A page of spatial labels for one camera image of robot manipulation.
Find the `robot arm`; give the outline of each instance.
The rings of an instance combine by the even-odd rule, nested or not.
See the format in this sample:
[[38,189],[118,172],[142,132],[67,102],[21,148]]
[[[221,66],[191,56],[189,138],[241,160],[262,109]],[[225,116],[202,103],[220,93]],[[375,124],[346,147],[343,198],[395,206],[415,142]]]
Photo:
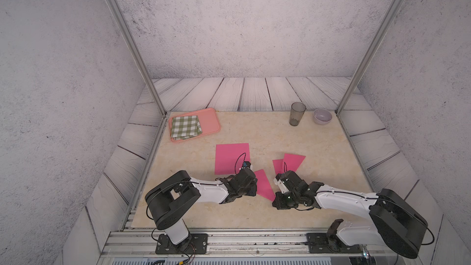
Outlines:
[[[179,194],[174,199],[171,191]],[[256,196],[257,178],[244,162],[236,175],[204,181],[179,171],[145,195],[147,209],[159,230],[163,230],[177,248],[185,248],[191,235],[183,222],[183,215],[197,202],[226,204],[244,195]]]
[[279,210],[303,205],[309,209],[337,209],[365,219],[360,223],[334,221],[327,233],[332,245],[384,245],[401,256],[417,257],[427,221],[394,191],[362,193],[321,182],[308,185],[293,171],[278,174],[275,184],[281,192],[275,194],[272,205]]

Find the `concrete wall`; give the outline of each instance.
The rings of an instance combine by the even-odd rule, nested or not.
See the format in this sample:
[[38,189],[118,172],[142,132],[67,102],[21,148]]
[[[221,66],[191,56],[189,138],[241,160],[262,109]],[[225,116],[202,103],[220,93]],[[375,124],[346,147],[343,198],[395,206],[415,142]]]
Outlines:
[[105,0],[0,0],[0,263],[52,264],[144,86]]
[[471,248],[471,0],[406,0],[360,90]]
[[391,0],[118,0],[152,78],[351,76]]

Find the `green checkered napkin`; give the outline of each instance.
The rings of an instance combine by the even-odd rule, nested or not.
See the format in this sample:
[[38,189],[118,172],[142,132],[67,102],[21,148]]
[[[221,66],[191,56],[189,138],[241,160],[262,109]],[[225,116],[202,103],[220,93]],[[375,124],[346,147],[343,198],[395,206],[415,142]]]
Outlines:
[[174,117],[170,137],[175,140],[188,139],[203,133],[198,116]]

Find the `white bowl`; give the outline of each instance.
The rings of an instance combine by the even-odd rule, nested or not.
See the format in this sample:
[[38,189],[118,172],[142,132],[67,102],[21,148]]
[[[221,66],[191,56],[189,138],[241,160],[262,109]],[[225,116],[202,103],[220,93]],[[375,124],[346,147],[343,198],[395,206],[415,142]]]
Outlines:
[[327,125],[332,121],[332,114],[326,109],[316,109],[312,116],[314,117],[314,123],[319,125]]

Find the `pink sheet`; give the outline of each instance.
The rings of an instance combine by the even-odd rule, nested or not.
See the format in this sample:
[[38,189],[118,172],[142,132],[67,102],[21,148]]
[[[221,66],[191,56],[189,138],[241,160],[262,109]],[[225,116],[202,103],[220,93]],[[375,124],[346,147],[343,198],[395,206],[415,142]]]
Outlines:
[[266,199],[269,199],[270,201],[274,201],[275,193],[273,192],[273,189],[271,189],[271,185],[268,181],[267,175],[265,174],[265,170],[258,170],[254,173],[257,178],[257,194]]
[[[236,164],[237,158],[243,154],[245,161],[250,162],[249,144],[216,144],[216,162],[214,165],[214,174],[226,175],[234,174],[234,165]],[[244,163],[244,156],[241,156],[237,161],[237,172]]]
[[304,161],[305,157],[306,156],[293,155],[290,153],[286,153],[285,158],[283,159],[283,162],[281,163],[281,166],[283,167],[286,163],[287,170],[296,172],[296,170],[299,168],[301,163]]
[[275,168],[275,174],[283,174],[283,159],[274,159],[273,167]]

